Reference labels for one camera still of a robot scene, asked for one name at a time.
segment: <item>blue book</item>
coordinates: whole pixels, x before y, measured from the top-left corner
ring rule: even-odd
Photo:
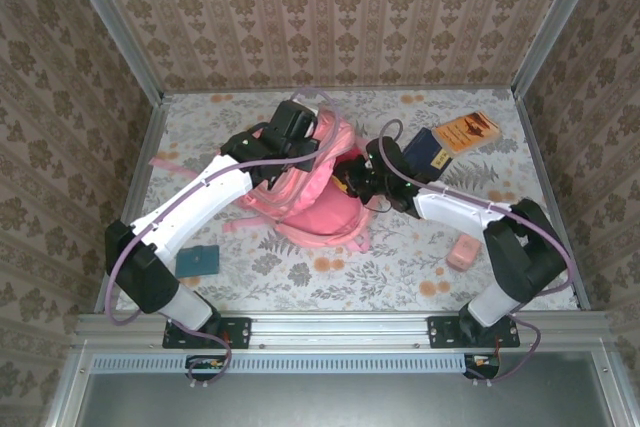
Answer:
[[[220,247],[196,245],[176,255],[176,278],[213,275],[220,271]]]
[[[438,180],[452,160],[426,127],[411,139],[402,153],[416,176],[429,181]]]

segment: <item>pink backpack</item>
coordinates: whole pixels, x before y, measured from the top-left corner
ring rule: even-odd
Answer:
[[[320,110],[313,137],[322,142],[330,135],[334,122],[331,111]],[[311,172],[289,169],[271,190],[263,183],[238,199],[240,207],[253,209],[261,215],[229,222],[225,224],[225,232],[267,223],[301,247],[344,245],[357,252],[366,252],[370,246],[367,225],[373,212],[359,199],[344,194],[331,180],[339,157],[354,157],[360,153],[351,124],[340,119],[339,129],[334,144],[315,160]]]

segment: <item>backpack strap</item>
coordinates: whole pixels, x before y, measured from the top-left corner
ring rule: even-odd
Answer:
[[[158,167],[159,169],[166,170],[167,172],[174,172],[176,174],[183,175],[188,179],[195,179],[198,177],[198,173],[193,170],[186,169],[181,165],[174,164],[173,162],[169,162],[168,160],[161,159],[159,157],[154,157],[149,161],[149,165],[153,165],[154,167]]]
[[[369,237],[369,230],[363,229],[360,235],[355,239],[351,239],[344,246],[352,252],[366,252],[371,248],[371,238]]]
[[[259,227],[262,225],[270,225],[270,222],[266,217],[258,215],[256,217],[247,217],[246,219],[236,219],[225,222],[222,225],[222,232],[228,234],[229,232],[237,232],[238,229]]]

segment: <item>pink sponge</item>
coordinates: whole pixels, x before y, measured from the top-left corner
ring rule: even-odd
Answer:
[[[447,265],[458,272],[466,272],[476,260],[481,246],[479,240],[462,234],[447,256]]]

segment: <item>table surface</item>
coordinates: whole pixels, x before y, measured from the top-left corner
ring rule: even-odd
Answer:
[[[400,118],[405,125],[401,146],[422,127],[484,111],[500,126],[501,139],[455,158],[441,180],[492,200],[512,202],[529,197],[545,205],[508,89],[329,94],[364,138],[375,138],[388,120]],[[232,134],[268,120],[278,103],[290,95],[290,91],[175,95],[157,156],[201,171]],[[321,103],[319,98],[307,102]],[[180,174],[154,167],[144,213],[162,205],[188,182]],[[459,232],[434,221],[395,211],[376,214],[370,225],[372,248],[367,253],[300,248],[266,226],[222,233],[225,222],[253,215],[230,205],[185,244],[220,246],[219,274],[184,279],[220,310],[457,311],[493,278],[484,249],[466,273],[447,267],[444,259]],[[118,309],[131,308],[133,304],[122,294]],[[527,308],[574,310],[577,304],[571,289],[566,289],[534,299]]]

